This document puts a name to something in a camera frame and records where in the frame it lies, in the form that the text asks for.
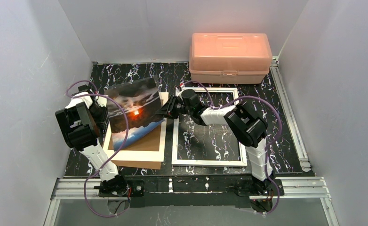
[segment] box latch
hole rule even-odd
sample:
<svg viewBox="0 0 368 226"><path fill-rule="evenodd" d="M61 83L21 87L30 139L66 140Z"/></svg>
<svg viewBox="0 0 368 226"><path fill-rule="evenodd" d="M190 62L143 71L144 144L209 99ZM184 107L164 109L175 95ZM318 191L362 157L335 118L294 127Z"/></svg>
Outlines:
<svg viewBox="0 0 368 226"><path fill-rule="evenodd" d="M237 71L223 71L223 76L236 76L238 75Z"/></svg>

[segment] box lid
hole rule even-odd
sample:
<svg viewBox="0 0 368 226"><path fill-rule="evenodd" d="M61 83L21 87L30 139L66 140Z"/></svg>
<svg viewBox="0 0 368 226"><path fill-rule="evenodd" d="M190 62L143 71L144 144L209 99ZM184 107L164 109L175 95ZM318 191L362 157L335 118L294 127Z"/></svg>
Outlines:
<svg viewBox="0 0 368 226"><path fill-rule="evenodd" d="M196 71L267 71L272 53L266 34L194 33L190 65Z"/></svg>

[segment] picture frame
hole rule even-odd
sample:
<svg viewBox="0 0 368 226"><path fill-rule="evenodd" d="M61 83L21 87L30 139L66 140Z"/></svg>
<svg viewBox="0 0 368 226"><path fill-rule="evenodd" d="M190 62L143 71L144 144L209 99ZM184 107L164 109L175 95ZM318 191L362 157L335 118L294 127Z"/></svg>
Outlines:
<svg viewBox="0 0 368 226"><path fill-rule="evenodd" d="M195 92L205 93L206 90L202 87L184 87L192 89ZM237 99L237 88L206 88L209 93L232 93L233 99ZM211 167L246 167L248 165L246 156L246 147L239 143L240 160L238 161L220 161L220 160L183 160L177 159L178 156L178 136L179 136L179 119L174 120L173 127L173 146L172 146L172 165L173 166L211 166Z"/></svg>
<svg viewBox="0 0 368 226"><path fill-rule="evenodd" d="M160 99L162 103L166 103L168 100L167 92L160 92ZM144 150L120 150L114 158L111 159L117 165L120 166L133 166L133 162L137 162L137 165L142 165L141 162L145 165L150 165L150 162L161 163L164 162L164 153L165 153L165 140L166 140L166 125L167 121L164 120L160 125L160 139L159 139L159 150L158 151L144 151ZM108 148L109 143L111 141L111 126L108 124L108 129L105 134L103 149L107 154L108 158L111 157L114 153L113 149Z"/></svg>
<svg viewBox="0 0 368 226"><path fill-rule="evenodd" d="M109 125L112 132L112 145L116 151L125 141L123 148L137 143L151 133L163 121L163 115L155 114L161 107L161 99L153 77L138 79L110 86L105 95L118 103L121 112L112 101L107 101ZM125 118L128 120L126 135Z"/></svg>

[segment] white picture frame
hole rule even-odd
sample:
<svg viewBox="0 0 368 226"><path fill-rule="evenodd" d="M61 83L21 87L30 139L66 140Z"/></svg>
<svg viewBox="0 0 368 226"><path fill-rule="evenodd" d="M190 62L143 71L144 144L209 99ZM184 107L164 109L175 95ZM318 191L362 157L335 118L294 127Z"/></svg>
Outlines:
<svg viewBox="0 0 368 226"><path fill-rule="evenodd" d="M205 93L202 87L184 87L183 89L192 89L195 92ZM233 98L237 99L237 88L206 88L209 93L232 93ZM212 167L246 167L248 165L246 156L246 147L238 142L240 151L240 161L219 161L219 160L183 160L177 159L178 154L178 128L179 119L174 120L173 127L173 147L172 147L172 165L173 166L212 166Z"/></svg>

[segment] enclosure floor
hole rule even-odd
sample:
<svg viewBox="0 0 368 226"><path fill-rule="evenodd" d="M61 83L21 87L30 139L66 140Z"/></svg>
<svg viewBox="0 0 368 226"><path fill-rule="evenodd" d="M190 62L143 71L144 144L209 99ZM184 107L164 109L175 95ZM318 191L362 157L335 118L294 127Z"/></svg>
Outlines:
<svg viewBox="0 0 368 226"><path fill-rule="evenodd" d="M159 86L160 92L168 92L174 94L175 86L191 79L188 70L188 63L155 63L155 64L103 64L95 65L91 74L91 80L101 90L101 93L108 87L123 82L135 81L140 78L152 76ZM237 88L239 96L251 95L265 99L272 104L279 112L283 122L282 136L276 145L272 146L269 152L269 161L278 174L300 174L303 173L296 154L292 136L290 134L288 123L281 107L279 95L276 90L272 75L269 73L261 84L206 84L207 87L226 87ZM213 97L215 105L227 103L231 99L230 96ZM272 111L259 103L252 101L255 109L263 116L269 124L267 129L267 142L271 140L277 132L276 118ZM180 133L192 132L188 131L188 127L180 127ZM208 131L196 130L195 137L202 140L204 148L193 146L193 148L180 145L180 140L184 139L184 135L179 136L178 158L181 159L207 159L207 160L233 160L238 158L236 140L233 136L217 137L216 133ZM244 168L232 167L194 167L194 166L172 166L172 139L173 139L173 121L167 121L166 143L165 143L165 161L162 163L160 170L141 169L141 168L120 168L125 176L148 176L148 175L212 175L212 174L249 174L251 173L250 162ZM232 144L229 148L219 146L217 152L214 150L216 140L222 140ZM89 163L88 159L72 150L67 162L65 176L66 177L85 177L95 172L94 167Z"/></svg>

